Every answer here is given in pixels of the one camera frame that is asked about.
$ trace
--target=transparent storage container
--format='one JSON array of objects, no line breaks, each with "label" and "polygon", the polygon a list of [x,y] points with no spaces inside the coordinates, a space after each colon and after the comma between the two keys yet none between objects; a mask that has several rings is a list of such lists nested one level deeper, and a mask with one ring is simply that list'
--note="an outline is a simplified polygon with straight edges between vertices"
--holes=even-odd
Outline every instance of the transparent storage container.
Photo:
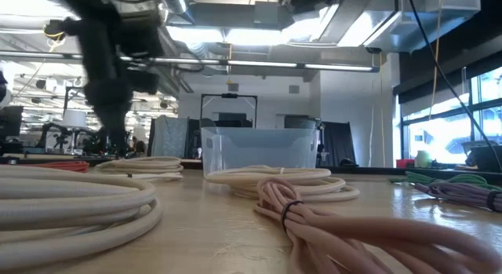
[{"label": "transparent storage container", "polygon": [[204,175],[252,165],[315,168],[318,130],[206,127],[201,133]]}]

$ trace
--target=table surface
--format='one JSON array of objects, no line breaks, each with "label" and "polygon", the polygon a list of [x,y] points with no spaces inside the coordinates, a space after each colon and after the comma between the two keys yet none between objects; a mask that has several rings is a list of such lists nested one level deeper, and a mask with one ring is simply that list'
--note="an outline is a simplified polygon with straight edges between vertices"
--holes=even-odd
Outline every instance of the table surface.
[{"label": "table surface", "polygon": [[[227,186],[203,181],[202,172],[185,170],[179,182],[156,184],[163,219],[149,233],[126,245],[26,273],[286,273],[290,242],[275,222],[253,212],[255,200],[231,195]],[[407,184],[351,180],[361,195],[340,203],[321,203],[344,216],[401,217],[449,226],[502,253],[502,214],[440,202]],[[381,250],[371,250],[396,273],[402,266]]]}]

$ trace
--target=purple cable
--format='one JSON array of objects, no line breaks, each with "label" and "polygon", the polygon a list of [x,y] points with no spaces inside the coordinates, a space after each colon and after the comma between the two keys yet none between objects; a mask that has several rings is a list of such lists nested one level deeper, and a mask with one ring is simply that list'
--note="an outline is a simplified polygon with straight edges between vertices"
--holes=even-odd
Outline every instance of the purple cable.
[{"label": "purple cable", "polygon": [[480,188],[474,184],[433,182],[415,184],[415,188],[438,199],[448,199],[468,206],[489,208],[502,212],[502,192]]}]

